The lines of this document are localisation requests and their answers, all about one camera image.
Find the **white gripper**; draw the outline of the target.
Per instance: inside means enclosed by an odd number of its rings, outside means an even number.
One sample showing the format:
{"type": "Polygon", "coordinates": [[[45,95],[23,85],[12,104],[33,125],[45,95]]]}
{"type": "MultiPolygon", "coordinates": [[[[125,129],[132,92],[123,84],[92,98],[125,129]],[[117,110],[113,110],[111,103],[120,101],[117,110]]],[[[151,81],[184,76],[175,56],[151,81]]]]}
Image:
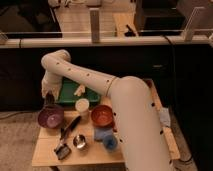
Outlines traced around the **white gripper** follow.
{"type": "Polygon", "coordinates": [[[41,93],[42,97],[45,98],[48,93],[54,96],[54,99],[57,100],[60,95],[62,85],[61,84],[50,84],[50,83],[42,83],[41,93]]]}

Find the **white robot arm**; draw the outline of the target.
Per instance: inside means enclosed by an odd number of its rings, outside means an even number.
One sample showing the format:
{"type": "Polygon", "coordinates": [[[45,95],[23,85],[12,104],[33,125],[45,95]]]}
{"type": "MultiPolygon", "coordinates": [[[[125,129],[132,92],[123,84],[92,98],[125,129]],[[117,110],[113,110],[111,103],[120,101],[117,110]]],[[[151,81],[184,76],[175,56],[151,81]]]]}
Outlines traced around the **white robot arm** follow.
{"type": "Polygon", "coordinates": [[[74,65],[66,50],[44,55],[41,65],[43,94],[52,91],[58,96],[66,77],[110,98],[127,171],[174,171],[151,91],[142,79],[74,65]]]}

